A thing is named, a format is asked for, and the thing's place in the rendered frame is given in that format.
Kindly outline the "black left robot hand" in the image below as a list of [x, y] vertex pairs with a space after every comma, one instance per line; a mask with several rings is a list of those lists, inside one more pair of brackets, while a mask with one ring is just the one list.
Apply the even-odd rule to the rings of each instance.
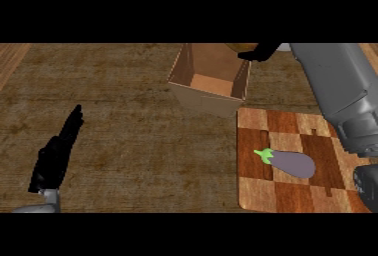
[[81, 105], [77, 105], [66, 118], [59, 135], [50, 138], [46, 146], [38, 151], [28, 187], [31, 193], [59, 188], [83, 123]]

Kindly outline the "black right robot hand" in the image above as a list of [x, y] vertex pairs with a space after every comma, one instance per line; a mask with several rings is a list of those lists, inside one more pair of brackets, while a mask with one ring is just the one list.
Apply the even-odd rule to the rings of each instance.
[[277, 42], [263, 42], [255, 49], [248, 52], [241, 52], [238, 58], [248, 61], [266, 61], [277, 50], [280, 44]]

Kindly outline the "yellow-brown pear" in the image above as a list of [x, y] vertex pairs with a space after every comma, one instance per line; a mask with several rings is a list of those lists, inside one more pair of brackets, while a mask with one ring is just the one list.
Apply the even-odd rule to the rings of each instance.
[[236, 52], [249, 52], [255, 49], [257, 43], [227, 43], [226, 46]]

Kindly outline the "brown cardboard box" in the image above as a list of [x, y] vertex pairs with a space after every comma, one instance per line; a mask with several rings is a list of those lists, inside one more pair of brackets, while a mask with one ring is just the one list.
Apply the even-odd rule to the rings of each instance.
[[232, 117], [245, 102], [249, 62], [224, 43], [184, 43], [168, 84], [180, 104], [218, 117]]

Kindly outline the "checkered wooden cutting board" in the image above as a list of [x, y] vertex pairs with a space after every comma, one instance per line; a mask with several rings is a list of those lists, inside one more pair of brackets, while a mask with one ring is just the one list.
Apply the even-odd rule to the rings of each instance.
[[347, 153], [322, 116], [238, 110], [239, 206], [272, 213], [362, 213], [353, 181], [371, 161]]

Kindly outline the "purple eggplant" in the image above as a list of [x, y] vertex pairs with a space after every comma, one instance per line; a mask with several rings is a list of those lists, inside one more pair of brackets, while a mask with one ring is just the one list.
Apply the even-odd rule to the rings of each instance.
[[316, 172], [313, 159], [300, 152], [279, 151], [270, 148], [255, 150], [264, 164], [272, 165], [286, 174], [298, 178], [311, 178]]

